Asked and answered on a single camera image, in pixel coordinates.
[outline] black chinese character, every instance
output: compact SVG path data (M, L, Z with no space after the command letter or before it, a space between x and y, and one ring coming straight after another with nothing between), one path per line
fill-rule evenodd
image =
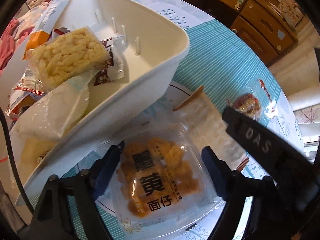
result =
M152 173L149 176L142 177L140 179L140 182L147 196L151 195L154 190L157 190L157 191L164 190L159 173Z
M143 171L145 169L155 166L152 161L151 154L148 150L138 153L132 156L134 161L134 166L137 171Z
M171 200L172 200L172 198L169 198L169 195L161 197L161 203L163 204L163 207L170 206L171 205Z
M158 199L148 202L148 205L151 211L155 211L161 208Z

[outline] round snack in clear wrapper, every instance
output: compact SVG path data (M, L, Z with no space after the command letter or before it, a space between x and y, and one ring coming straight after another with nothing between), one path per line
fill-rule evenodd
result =
M239 96L231 107L253 120L259 119L262 114L262 106L259 100L250 93Z
M108 51L87 27L27 51L30 68L42 81L46 92L109 58Z
M116 215L129 240L174 238L218 203L191 140L181 131L148 125L124 140L110 182Z

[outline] tablecloth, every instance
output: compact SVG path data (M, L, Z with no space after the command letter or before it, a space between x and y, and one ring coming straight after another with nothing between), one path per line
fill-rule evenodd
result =
M299 126L288 100L270 71L238 36L218 20L182 0L135 1L171 20L186 30L189 36L190 52L180 63L173 77L174 81L190 90L195 90L199 85L203 85L204 92L222 112L227 105L227 99L235 100L237 96L247 92L248 86L253 82L262 79L268 92L276 101L278 116L272 121L263 119L261 123L296 149L303 151ZM261 89L257 96L260 98L262 106L266 107L269 101L264 93ZM264 169L251 156L249 159L249 164L243 171L246 177L261 179L266 175ZM73 176L76 172L76 169L73 168L65 177ZM235 239L242 237L251 201L251 197L246 199ZM80 239L86 239L73 197L69 198L69 204L77 235ZM113 238L115 240L124 239L124 233L119 227L117 219L100 206L97 208ZM203 222L184 233L180 238L186 240L207 239L221 211L222 207L212 211Z

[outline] white lettering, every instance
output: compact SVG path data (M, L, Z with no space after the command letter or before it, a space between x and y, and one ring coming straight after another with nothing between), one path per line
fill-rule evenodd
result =
M264 153L267 153L269 151L269 146L271 146L271 142L269 140L266 140L265 145L262 147L262 151Z
M247 133L245 134L245 137L246 137L247 139L251 139L252 136L253 136L253 130L252 130L251 127L249 127L249 129L247 130Z
M260 143L260 135L258 134L258 136L253 140L253 143L256 143L257 146L259 147L259 143Z

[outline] white bin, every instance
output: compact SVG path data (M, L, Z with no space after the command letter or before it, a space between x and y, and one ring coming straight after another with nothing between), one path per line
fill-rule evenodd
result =
M29 198L41 193L51 174L63 176L98 144L158 100L190 46L183 29L132 0L71 0L55 28L61 26L70 30L89 26L100 40L123 35L124 26L127 43L120 50L125 77L91 88L92 111L28 178L24 188ZM23 204L20 196L16 204Z

